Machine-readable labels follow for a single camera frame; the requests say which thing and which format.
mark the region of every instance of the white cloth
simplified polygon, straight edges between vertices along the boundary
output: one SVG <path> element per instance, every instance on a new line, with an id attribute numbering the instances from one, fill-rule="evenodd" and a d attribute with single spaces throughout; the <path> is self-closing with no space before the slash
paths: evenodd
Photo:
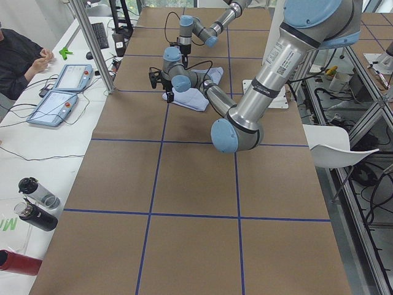
<path id="1" fill-rule="evenodd" d="M 207 69 L 193 69 L 192 71 L 197 73 L 206 73 Z M 222 68 L 211 68 L 208 72 L 209 76 L 214 83 L 218 84 L 224 73 Z M 194 111 L 203 112 L 209 104 L 209 101 L 203 96 L 198 89 L 190 88 L 186 92 L 177 92 L 172 89 L 174 93 L 173 103 L 183 106 L 185 108 L 193 109 Z M 166 100 L 166 94 L 162 95 L 162 98 Z"/>

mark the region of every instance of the person's hand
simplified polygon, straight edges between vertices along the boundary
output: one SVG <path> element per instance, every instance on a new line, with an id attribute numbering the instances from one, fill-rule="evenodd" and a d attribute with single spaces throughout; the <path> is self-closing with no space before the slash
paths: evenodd
<path id="1" fill-rule="evenodd" d="M 43 48 L 39 54 L 48 61 L 50 61 L 54 57 L 53 52 L 46 48 Z"/>
<path id="2" fill-rule="evenodd" d="M 49 59 L 47 58 L 44 57 L 38 58 L 37 60 L 34 60 L 33 64 L 31 65 L 31 69 L 35 74 L 42 72 L 44 69 L 48 67 L 48 62 Z"/>

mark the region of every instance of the keyboard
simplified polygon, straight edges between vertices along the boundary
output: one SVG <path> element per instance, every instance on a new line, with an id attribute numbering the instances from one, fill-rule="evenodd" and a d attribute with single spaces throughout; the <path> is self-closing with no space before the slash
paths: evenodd
<path id="1" fill-rule="evenodd" d="M 94 35 L 97 38 L 100 49 L 109 48 L 108 38 L 106 37 L 106 31 L 104 23 L 92 23 Z"/>

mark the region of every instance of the bottle cap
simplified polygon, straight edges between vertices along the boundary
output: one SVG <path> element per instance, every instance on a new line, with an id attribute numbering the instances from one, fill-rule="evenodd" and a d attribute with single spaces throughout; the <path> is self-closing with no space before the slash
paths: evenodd
<path id="1" fill-rule="evenodd" d="M 30 215 L 33 206 L 31 204 L 26 204 L 25 202 L 17 203 L 14 212 L 21 217 L 27 217 Z"/>
<path id="2" fill-rule="evenodd" d="M 25 177 L 21 181 L 19 181 L 19 192 L 22 192 L 26 195 L 32 194 L 38 188 L 38 180 L 33 177 Z"/>

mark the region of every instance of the red bottle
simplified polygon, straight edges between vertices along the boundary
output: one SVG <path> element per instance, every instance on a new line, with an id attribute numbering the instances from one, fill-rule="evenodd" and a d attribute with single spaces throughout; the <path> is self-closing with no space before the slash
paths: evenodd
<path id="1" fill-rule="evenodd" d="M 0 270 L 20 273 L 22 275 L 37 275 L 42 260 L 0 250 Z"/>

